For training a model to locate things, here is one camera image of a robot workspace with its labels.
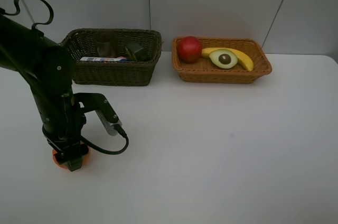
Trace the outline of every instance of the orange object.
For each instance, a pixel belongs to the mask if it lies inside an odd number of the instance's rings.
[[[53,154],[53,161],[55,162],[55,164],[63,169],[68,169],[67,166],[65,165],[60,165],[58,162],[57,162],[57,159],[55,158],[55,154],[57,153],[57,151],[55,149],[53,149],[52,151],[52,154]],[[90,154],[90,147],[88,148],[88,154],[86,154],[84,157],[83,157],[83,160],[82,160],[82,165],[85,165],[87,162],[88,162],[88,158],[89,158],[89,154]]]

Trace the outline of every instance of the banana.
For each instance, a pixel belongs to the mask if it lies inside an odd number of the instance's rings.
[[[202,50],[202,57],[203,58],[209,58],[209,54],[213,51],[219,50],[219,49],[227,49],[232,51],[236,57],[238,58],[238,63],[244,67],[244,69],[248,70],[248,71],[252,71],[254,69],[254,63],[252,61],[252,59],[246,55],[244,52],[241,52],[239,50],[236,49],[231,49],[231,48],[204,48]]]

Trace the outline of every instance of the black cable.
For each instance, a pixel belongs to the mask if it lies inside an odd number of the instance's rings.
[[[46,7],[48,8],[48,10],[49,10],[49,18],[48,18],[48,21],[46,21],[45,23],[42,23],[42,22],[36,22],[36,23],[34,23],[32,25],[32,29],[34,29],[35,26],[37,26],[39,24],[40,25],[48,25],[48,24],[50,24],[53,21],[53,18],[54,18],[54,11],[53,11],[53,8],[51,7],[51,5],[47,1],[45,1],[45,0],[40,0],[40,1],[42,1],[42,3],[45,4]],[[19,0],[14,0],[14,6],[15,6],[15,9],[16,9],[15,13],[13,13],[13,14],[6,13],[6,11],[3,8],[1,8],[0,9],[0,14],[11,15],[11,16],[18,15],[20,13],[20,11],[21,11],[20,10],[20,6],[19,6]]]
[[[103,154],[109,154],[109,155],[117,155],[117,154],[121,154],[123,153],[127,147],[129,146],[129,138],[126,134],[126,132],[122,129],[122,127],[119,124],[115,124],[114,125],[114,129],[119,133],[119,135],[121,135],[125,140],[126,140],[126,144],[125,146],[119,150],[119,151],[109,151],[109,150],[105,150],[95,144],[93,144],[92,142],[90,142],[89,140],[87,140],[86,138],[84,138],[83,136],[81,137],[81,141],[84,142],[87,146],[93,148],[94,150],[103,153]]]

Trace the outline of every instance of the glass cup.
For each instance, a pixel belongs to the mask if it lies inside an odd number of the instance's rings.
[[[113,32],[98,31],[93,34],[96,54],[100,58],[116,58],[117,37]]]

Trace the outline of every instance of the avocado half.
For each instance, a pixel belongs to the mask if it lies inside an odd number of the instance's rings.
[[[237,56],[228,49],[215,50],[210,53],[209,58],[216,66],[222,69],[230,69],[238,62]]]

